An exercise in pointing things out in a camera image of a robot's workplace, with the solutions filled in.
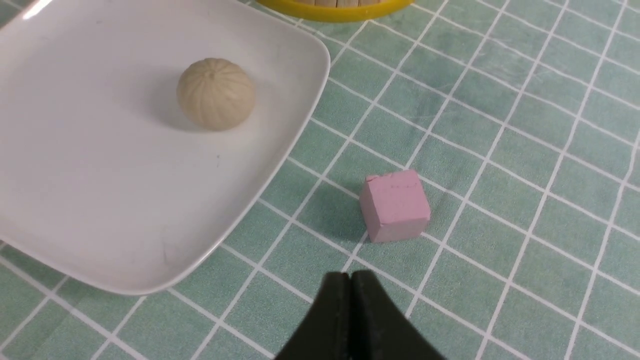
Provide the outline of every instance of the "foam cube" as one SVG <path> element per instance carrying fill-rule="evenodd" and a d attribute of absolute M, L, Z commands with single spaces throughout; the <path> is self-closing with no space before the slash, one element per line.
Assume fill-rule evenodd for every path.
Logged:
<path fill-rule="evenodd" d="M 367 176 L 360 208 L 373 243 L 416 238 L 431 219 L 431 208 L 415 170 Z"/>

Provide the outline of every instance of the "beige ball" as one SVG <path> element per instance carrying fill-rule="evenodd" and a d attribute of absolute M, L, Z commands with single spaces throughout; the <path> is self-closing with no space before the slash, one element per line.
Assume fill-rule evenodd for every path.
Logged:
<path fill-rule="evenodd" d="M 178 81 L 177 95 L 187 118 L 213 131 L 239 125 L 255 106 L 253 81 L 240 66 L 224 59 L 191 64 Z"/>

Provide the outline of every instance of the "table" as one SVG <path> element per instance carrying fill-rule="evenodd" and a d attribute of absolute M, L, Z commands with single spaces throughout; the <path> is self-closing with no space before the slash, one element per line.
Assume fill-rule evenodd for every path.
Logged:
<path fill-rule="evenodd" d="M 28 3 L 0 0 L 0 25 Z M 450 359 L 640 357 L 640 1 L 416 0 L 351 24 L 248 6 L 332 57 L 281 171 L 148 297 L 0 245 L 0 359 L 273 357 L 325 272 L 363 268 Z M 432 221 L 371 244 L 364 177 L 405 168 Z"/>

